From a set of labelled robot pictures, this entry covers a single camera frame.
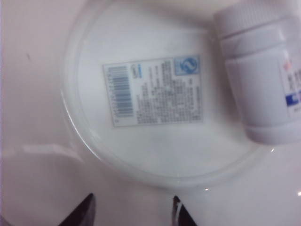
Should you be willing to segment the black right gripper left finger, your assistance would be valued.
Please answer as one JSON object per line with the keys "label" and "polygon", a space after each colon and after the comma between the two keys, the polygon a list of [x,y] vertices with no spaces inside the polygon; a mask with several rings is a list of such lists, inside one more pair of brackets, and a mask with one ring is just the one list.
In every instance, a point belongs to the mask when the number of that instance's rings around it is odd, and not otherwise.
{"label": "black right gripper left finger", "polygon": [[59,224],[60,226],[93,226],[96,215],[96,197],[90,193],[81,203]]}

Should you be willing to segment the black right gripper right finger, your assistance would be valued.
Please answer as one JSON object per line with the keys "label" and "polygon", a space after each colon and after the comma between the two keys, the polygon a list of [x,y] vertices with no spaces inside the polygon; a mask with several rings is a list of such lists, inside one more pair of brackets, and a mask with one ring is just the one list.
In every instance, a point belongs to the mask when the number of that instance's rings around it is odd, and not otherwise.
{"label": "black right gripper right finger", "polygon": [[173,197],[171,221],[172,226],[197,226],[177,195]]}

